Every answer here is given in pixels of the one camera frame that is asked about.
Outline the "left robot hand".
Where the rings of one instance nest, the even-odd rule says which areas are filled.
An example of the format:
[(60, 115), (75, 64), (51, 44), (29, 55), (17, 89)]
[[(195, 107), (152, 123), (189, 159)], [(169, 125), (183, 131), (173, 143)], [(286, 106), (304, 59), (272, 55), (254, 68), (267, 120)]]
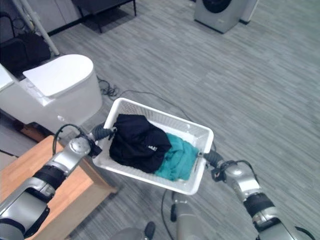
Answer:
[(101, 124), (95, 126), (91, 130), (90, 137), (94, 142), (100, 141), (103, 139), (111, 140), (117, 131), (118, 130), (116, 127), (113, 126), (112, 128), (104, 128), (104, 124), (101, 123)]

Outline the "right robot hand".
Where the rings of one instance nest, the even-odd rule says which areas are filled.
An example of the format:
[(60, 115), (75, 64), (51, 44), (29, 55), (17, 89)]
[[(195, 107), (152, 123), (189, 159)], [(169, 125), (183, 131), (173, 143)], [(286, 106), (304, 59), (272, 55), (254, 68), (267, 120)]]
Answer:
[(204, 158), (212, 167), (216, 168), (218, 163), (223, 161), (223, 157), (215, 150), (210, 150), (209, 153), (199, 152), (198, 157)]

